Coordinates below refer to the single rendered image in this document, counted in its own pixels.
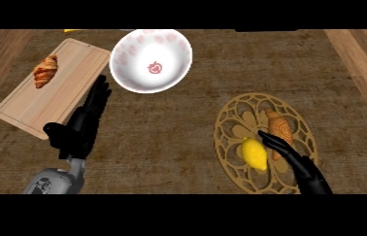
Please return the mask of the orange brown bread loaf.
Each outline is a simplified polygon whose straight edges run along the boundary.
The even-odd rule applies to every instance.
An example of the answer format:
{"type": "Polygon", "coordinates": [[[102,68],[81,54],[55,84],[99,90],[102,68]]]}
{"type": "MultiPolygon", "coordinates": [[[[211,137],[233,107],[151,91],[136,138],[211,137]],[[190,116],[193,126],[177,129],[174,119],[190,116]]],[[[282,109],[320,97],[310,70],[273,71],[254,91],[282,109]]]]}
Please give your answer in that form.
{"type": "Polygon", "coordinates": [[[271,109],[266,108],[269,118],[269,133],[282,138],[292,145],[292,133],[288,119],[271,109]]]}

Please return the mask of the white bowl with pink print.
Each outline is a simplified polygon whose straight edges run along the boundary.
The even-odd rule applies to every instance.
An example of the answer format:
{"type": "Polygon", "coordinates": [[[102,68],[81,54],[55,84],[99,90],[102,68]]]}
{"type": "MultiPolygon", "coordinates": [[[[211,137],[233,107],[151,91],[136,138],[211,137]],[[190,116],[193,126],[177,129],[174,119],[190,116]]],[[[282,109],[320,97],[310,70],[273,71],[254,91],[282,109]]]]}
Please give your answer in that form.
{"type": "Polygon", "coordinates": [[[179,30],[136,29],[112,49],[111,75],[126,90],[156,93],[184,79],[192,60],[192,45],[179,30]]]}

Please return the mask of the round gold openwork placemat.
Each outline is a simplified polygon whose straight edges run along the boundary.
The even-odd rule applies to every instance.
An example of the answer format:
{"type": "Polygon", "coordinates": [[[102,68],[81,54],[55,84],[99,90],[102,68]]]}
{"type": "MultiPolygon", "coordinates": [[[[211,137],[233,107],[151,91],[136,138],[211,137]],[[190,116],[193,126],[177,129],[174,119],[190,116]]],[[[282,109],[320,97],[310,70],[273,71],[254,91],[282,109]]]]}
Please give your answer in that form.
{"type": "Polygon", "coordinates": [[[242,157],[243,138],[261,141],[258,131],[269,131],[267,109],[277,112],[289,122],[294,149],[319,163],[316,139],[304,117],[285,100],[260,92],[235,97],[218,113],[214,130],[215,153],[232,181],[246,193],[298,194],[291,166],[283,158],[273,159],[270,149],[266,149],[266,170],[249,167],[242,157]]]}

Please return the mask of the yellow lemon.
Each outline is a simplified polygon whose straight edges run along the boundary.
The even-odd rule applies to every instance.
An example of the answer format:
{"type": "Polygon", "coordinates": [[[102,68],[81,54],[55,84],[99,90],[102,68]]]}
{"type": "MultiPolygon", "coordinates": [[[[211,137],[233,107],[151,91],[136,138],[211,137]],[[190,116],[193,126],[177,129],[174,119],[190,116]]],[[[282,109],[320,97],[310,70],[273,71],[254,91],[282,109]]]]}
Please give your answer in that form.
{"type": "Polygon", "coordinates": [[[246,164],[258,170],[267,170],[267,151],[261,145],[261,143],[252,139],[245,137],[241,144],[241,152],[242,158],[246,164]]]}

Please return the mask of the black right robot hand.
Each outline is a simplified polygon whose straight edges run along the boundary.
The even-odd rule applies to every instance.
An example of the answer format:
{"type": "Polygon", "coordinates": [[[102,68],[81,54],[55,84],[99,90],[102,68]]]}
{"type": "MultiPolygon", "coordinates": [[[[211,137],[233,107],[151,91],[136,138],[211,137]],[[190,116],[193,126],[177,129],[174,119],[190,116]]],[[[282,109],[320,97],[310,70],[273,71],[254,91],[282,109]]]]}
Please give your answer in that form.
{"type": "Polygon", "coordinates": [[[295,180],[302,194],[327,194],[333,193],[322,171],[307,155],[301,155],[285,139],[258,131],[264,145],[274,150],[288,161],[294,171],[295,180]]]}

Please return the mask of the golden brown croissant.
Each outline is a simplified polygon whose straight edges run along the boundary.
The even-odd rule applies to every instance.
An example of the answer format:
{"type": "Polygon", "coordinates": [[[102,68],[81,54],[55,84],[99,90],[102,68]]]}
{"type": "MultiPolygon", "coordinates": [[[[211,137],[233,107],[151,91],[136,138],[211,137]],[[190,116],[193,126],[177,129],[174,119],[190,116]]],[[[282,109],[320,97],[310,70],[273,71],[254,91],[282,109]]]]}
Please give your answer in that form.
{"type": "Polygon", "coordinates": [[[50,54],[33,69],[34,86],[43,88],[58,72],[58,55],[50,54]]]}

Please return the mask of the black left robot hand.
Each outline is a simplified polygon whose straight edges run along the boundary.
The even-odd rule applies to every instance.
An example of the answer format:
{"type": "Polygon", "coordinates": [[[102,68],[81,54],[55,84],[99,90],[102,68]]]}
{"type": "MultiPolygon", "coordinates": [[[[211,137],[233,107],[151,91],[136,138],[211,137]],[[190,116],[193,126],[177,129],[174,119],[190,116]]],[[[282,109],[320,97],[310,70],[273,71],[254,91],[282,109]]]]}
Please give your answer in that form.
{"type": "Polygon", "coordinates": [[[43,131],[50,146],[59,150],[59,158],[86,159],[95,145],[99,121],[105,112],[112,90],[106,76],[100,75],[87,93],[84,103],[75,109],[68,124],[47,122],[43,131]]]}

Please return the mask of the pale wooden cutting board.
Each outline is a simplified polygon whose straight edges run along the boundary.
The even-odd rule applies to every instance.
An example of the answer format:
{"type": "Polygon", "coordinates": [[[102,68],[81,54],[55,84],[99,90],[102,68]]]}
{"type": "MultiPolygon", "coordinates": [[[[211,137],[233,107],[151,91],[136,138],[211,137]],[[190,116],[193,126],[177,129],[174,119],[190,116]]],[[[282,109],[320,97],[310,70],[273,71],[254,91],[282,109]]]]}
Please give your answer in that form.
{"type": "Polygon", "coordinates": [[[42,140],[47,122],[64,123],[108,63],[111,52],[68,38],[53,50],[58,72],[43,88],[28,74],[0,102],[0,119],[42,140]]]}

